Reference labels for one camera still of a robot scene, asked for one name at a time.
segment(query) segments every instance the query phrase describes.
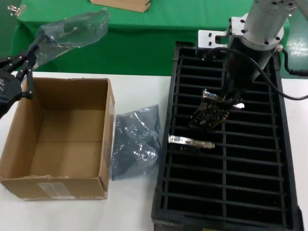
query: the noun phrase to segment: cardboard box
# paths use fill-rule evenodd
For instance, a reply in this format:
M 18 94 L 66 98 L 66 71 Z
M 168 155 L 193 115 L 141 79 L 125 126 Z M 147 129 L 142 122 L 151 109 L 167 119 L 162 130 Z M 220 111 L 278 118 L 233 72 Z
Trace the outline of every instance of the cardboard box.
M 0 182 L 24 200 L 107 198 L 115 103 L 110 80 L 34 78 L 34 85 L 34 98 L 17 106 Z
M 150 0 L 91 0 L 93 4 L 111 6 L 115 8 L 145 12 L 150 6 Z

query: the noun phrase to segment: green background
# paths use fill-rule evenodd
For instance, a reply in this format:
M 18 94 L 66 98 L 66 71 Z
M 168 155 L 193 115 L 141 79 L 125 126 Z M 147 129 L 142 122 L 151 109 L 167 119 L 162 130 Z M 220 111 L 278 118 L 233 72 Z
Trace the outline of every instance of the green background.
M 27 48 L 41 24 L 102 8 L 86 0 L 23 0 L 22 4 L 26 4 L 27 7 L 18 18 L 22 24 L 18 25 L 12 37 L 16 19 L 10 16 L 7 6 L 19 5 L 18 2 L 1 1 L 1 56 L 10 53 L 12 40 L 14 53 Z M 111 21 L 106 37 L 97 44 L 75 49 L 39 70 L 170 75 L 175 40 L 195 42 L 198 29 L 225 30 L 228 18 L 248 12 L 251 2 L 155 0 L 146 13 L 108 8 Z M 291 26 L 287 49 L 290 53 L 290 67 L 305 69 L 308 64 L 308 22 L 299 11 L 289 18 L 289 22 Z M 282 70 L 282 77 L 290 76 Z

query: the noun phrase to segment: clear plastic bag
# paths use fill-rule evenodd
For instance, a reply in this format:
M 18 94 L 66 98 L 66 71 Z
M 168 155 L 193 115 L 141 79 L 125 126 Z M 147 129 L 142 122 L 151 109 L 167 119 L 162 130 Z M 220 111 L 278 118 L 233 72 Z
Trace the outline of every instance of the clear plastic bag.
M 155 172 L 161 152 L 158 106 L 116 116 L 111 179 Z
M 103 9 L 40 26 L 36 40 L 30 46 L 30 48 L 35 45 L 39 47 L 34 68 L 73 48 L 97 42 L 107 33 L 109 19 L 109 12 Z

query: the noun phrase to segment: black cable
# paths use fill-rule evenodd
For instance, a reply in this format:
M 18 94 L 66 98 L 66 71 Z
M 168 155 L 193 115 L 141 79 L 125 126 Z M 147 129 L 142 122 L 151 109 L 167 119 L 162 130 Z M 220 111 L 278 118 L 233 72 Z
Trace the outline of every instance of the black cable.
M 289 72 L 290 75 L 308 77 L 308 70 L 290 70 L 288 52 L 285 49 L 283 49 L 282 52 L 284 54 L 284 68 L 287 72 Z
M 289 100 L 305 100 L 308 99 L 308 95 L 303 96 L 303 97 L 292 97 L 289 95 L 284 94 L 282 91 L 280 91 L 269 79 L 269 77 L 267 76 L 267 74 L 262 70 L 262 68 L 252 59 L 250 58 L 248 55 L 237 51 L 235 49 L 231 49 L 231 48 L 225 48 L 225 47 L 217 47 L 217 48 L 213 48 L 210 49 L 210 51 L 208 53 L 205 54 L 204 60 L 206 60 L 208 57 L 213 56 L 214 53 L 219 52 L 219 51 L 225 51 L 225 52 L 229 52 L 229 53 L 234 53 L 237 55 L 242 56 L 243 58 L 245 58 L 248 62 L 250 62 L 255 69 L 258 70 L 258 72 L 261 74 L 261 76 L 264 78 L 265 82 L 273 89 L 273 91 Z

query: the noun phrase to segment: slotted black tray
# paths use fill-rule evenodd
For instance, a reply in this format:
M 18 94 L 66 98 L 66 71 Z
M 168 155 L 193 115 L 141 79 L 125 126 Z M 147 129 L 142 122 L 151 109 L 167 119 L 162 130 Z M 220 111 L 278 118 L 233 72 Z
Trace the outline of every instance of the slotted black tray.
M 261 77 L 243 95 L 245 109 L 232 110 L 225 123 L 210 132 L 187 127 L 202 90 L 219 94 L 226 74 L 223 58 L 203 62 L 195 47 L 176 46 L 154 223 L 216 230 L 303 230 L 284 100 Z M 279 70 L 278 57 L 265 68 L 282 89 Z M 169 144 L 169 134 L 212 141 L 216 147 Z

